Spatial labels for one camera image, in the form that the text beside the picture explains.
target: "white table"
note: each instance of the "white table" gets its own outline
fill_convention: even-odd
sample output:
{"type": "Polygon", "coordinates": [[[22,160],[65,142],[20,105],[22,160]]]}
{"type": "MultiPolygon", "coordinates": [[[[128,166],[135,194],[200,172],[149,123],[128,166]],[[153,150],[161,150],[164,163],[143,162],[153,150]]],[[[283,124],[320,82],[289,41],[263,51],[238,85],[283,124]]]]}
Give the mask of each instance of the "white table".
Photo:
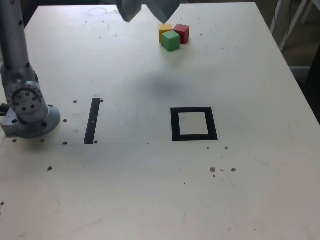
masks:
{"type": "Polygon", "coordinates": [[[169,22],[190,25],[174,52],[145,6],[130,23],[37,9],[30,62],[67,122],[42,143],[1,133],[1,239],[320,238],[320,126],[257,6],[181,5],[169,22]],[[172,142],[172,107],[212,107],[218,140],[172,142]]]}

